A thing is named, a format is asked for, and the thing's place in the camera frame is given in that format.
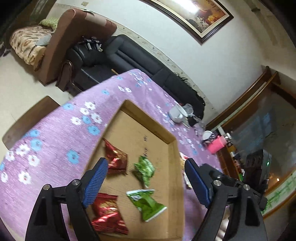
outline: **black leather sofa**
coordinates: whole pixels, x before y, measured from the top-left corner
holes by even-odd
[[[196,91],[126,35],[109,38],[102,45],[103,52],[92,48],[88,50],[86,45],[77,44],[67,51],[72,86],[84,91],[116,73],[139,69],[178,103],[191,104],[194,114],[202,119],[205,103]]]

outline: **wooden chair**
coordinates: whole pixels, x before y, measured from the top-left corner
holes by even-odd
[[[12,148],[31,128],[42,118],[54,111],[60,105],[49,96],[45,96],[25,114],[23,114],[5,133],[2,138],[7,149]]]

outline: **framed painting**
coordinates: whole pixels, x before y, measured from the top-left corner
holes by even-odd
[[[142,0],[186,28],[200,43],[233,19],[217,0]]]

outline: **cardboard tray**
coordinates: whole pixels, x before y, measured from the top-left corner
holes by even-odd
[[[100,193],[118,195],[118,207],[128,235],[121,240],[181,240],[184,225],[183,184],[179,150],[176,138],[139,107],[125,100],[112,121],[106,127],[86,170],[92,169],[100,157],[104,157],[103,138],[128,154],[127,175],[107,175]],[[147,154],[155,166],[150,187],[155,189],[152,197],[168,208],[149,222],[144,222],[141,213],[126,196],[126,191],[143,189],[132,174],[139,156]],[[87,209],[90,220],[94,217],[91,207]],[[99,235],[102,241],[118,240],[118,235]]]

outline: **patterned blanket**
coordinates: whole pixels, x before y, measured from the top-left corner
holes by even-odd
[[[52,33],[52,28],[40,25],[20,28],[12,34],[10,45],[16,54],[26,64],[33,65],[35,70],[46,49],[45,46],[37,46],[35,43],[49,33]]]
[[[7,152],[0,165],[0,217],[18,235],[25,237],[44,184],[64,186],[83,175],[98,140],[126,99],[170,131],[180,152],[194,158],[198,165],[208,163],[221,170],[217,156],[203,148],[195,128],[174,123],[167,115],[175,105],[174,99],[146,74],[134,69],[95,85],[57,108]],[[184,209],[183,241],[189,241],[207,209],[185,183]],[[67,223],[67,207],[62,206],[62,210]],[[74,231],[67,229],[70,240],[77,241]]]

